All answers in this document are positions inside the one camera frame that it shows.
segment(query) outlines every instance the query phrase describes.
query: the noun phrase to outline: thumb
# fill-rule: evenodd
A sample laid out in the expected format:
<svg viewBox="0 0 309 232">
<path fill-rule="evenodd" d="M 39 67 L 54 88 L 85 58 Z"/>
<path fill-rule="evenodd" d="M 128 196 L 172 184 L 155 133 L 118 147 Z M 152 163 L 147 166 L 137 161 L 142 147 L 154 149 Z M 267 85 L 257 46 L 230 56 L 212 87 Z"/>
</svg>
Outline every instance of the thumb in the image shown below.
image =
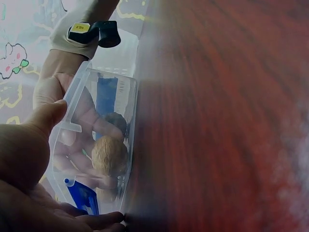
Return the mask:
<svg viewBox="0 0 309 232">
<path fill-rule="evenodd" d="M 58 100 L 53 104 L 38 107 L 25 124 L 35 126 L 46 137 L 49 137 L 53 127 L 64 117 L 67 107 L 65 100 Z"/>
</svg>

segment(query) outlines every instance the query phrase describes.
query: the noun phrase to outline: blue pen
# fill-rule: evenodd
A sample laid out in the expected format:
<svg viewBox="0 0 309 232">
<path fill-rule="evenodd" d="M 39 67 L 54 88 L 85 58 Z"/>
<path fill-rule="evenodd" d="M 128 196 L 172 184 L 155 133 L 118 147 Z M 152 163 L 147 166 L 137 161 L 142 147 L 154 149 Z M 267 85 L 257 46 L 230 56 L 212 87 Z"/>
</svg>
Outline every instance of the blue pen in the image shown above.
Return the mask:
<svg viewBox="0 0 309 232">
<path fill-rule="evenodd" d="M 91 188 L 75 180 L 64 179 L 78 209 L 87 211 L 90 215 L 99 215 L 97 194 Z"/>
</svg>

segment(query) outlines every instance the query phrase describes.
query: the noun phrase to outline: price tag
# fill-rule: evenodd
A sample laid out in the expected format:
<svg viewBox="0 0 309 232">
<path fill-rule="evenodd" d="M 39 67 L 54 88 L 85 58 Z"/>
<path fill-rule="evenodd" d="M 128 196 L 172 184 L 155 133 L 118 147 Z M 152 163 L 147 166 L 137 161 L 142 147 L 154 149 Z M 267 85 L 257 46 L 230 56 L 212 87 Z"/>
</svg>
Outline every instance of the price tag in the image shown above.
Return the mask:
<svg viewBox="0 0 309 232">
<path fill-rule="evenodd" d="M 71 32 L 82 34 L 88 32 L 89 28 L 90 28 L 89 23 L 75 23 L 71 28 Z"/>
</svg>

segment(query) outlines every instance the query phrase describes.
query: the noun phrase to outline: cartoon character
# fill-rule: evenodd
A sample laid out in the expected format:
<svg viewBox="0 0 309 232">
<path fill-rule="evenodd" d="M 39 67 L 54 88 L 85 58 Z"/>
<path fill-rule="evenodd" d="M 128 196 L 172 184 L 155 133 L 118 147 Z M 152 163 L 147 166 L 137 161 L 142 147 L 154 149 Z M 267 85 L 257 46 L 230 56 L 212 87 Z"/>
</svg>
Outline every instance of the cartoon character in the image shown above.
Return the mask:
<svg viewBox="0 0 309 232">
<path fill-rule="evenodd" d="M 5 46 L 5 57 L 0 59 L 0 75 L 3 79 L 9 79 L 13 73 L 18 74 L 20 70 L 29 65 L 26 50 L 19 43 Z"/>
</svg>

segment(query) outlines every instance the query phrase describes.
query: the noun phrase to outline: red wooden surface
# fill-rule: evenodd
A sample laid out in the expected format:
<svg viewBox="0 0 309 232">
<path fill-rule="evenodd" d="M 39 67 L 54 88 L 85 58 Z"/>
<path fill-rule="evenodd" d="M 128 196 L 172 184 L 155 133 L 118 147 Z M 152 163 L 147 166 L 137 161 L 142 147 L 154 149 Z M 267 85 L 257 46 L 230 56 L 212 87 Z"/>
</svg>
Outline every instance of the red wooden surface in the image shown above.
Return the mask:
<svg viewBox="0 0 309 232">
<path fill-rule="evenodd" d="M 309 1 L 152 0 L 129 231 L 309 230 Z"/>
</svg>

